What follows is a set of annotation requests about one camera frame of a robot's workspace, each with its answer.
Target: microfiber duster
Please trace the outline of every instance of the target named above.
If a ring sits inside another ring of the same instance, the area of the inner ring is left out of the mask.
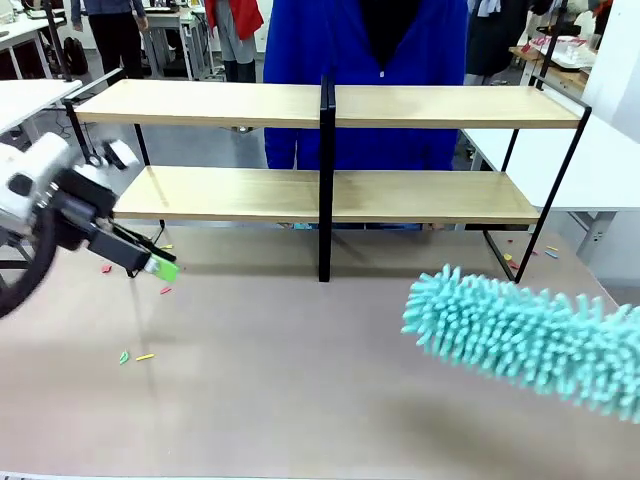
[[[444,362],[640,423],[640,307],[603,310],[447,265],[411,287],[402,333]]]

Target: blue cloth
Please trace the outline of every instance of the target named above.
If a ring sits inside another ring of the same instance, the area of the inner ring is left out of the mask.
[[[128,13],[132,11],[132,1],[138,17],[145,17],[142,0],[84,0],[84,8],[88,15]],[[80,0],[71,0],[71,23],[77,25],[80,22]]]
[[[359,0],[274,0],[264,81],[319,85],[333,67],[338,85],[461,85],[467,17],[466,0],[424,0],[381,72]],[[456,139],[456,130],[338,129],[336,168],[451,170]],[[298,169],[317,170],[319,146],[318,130],[265,129],[270,168],[293,168],[297,154]]]

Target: white table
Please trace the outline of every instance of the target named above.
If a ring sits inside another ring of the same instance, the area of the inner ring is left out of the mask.
[[[64,20],[62,18],[56,18],[56,23],[61,23]],[[16,45],[20,45],[25,42],[34,42],[36,48],[38,49],[38,56],[40,57],[40,63],[42,64],[42,69],[47,78],[52,78],[51,70],[49,69],[49,62],[47,61],[47,57],[44,54],[44,50],[42,49],[42,42],[38,37],[38,31],[43,28],[48,28],[49,23],[46,19],[41,20],[30,20],[26,17],[26,15],[21,15],[19,20],[14,23],[8,23],[6,25],[0,25],[0,32],[5,31],[9,32],[9,35],[0,38],[0,51],[9,50],[9,55],[11,55],[11,62],[13,63],[13,68],[16,71],[16,75],[19,80],[22,80],[22,72],[20,70],[20,65],[18,64],[18,59],[16,58],[16,54],[13,50],[13,47]]]
[[[27,135],[33,142],[39,136],[38,131],[29,118],[47,105],[57,102],[82,86],[80,80],[65,82],[64,80],[4,80],[0,82],[0,133],[29,122]]]
[[[500,170],[513,130],[464,130],[482,160]],[[573,138],[573,130],[521,130],[507,168],[509,177],[542,209]],[[640,145],[592,116],[553,202],[578,221],[587,235],[578,256],[588,262],[617,212],[640,210]]]
[[[182,8],[176,13],[147,13],[149,30],[143,35],[145,52],[153,78],[161,77],[161,70],[169,62],[169,48],[165,30],[178,30],[185,58],[185,67],[189,80],[199,79],[205,67],[204,39],[200,29],[200,20],[193,9]],[[211,33],[209,33],[208,52],[210,67],[213,65],[211,54]]]

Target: shelf board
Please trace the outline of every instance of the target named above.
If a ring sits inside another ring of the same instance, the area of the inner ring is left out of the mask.
[[[533,87],[338,86],[336,126],[576,128],[579,117]]]
[[[535,223],[539,214],[499,172],[336,172],[334,221]]]
[[[318,173],[146,167],[120,197],[118,218],[317,222]]]
[[[336,125],[365,128],[575,128],[533,87],[337,86]],[[122,80],[76,109],[85,122],[319,128],[320,87]]]
[[[317,222],[318,173],[146,167],[119,218]],[[532,224],[538,212],[494,172],[336,172],[334,222]]]
[[[76,112],[83,122],[319,128],[320,87],[121,80]]]

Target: backpack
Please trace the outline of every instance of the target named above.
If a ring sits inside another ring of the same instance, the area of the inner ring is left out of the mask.
[[[89,71],[87,57],[82,43],[76,38],[67,37],[64,41],[64,57],[72,75],[84,75]]]

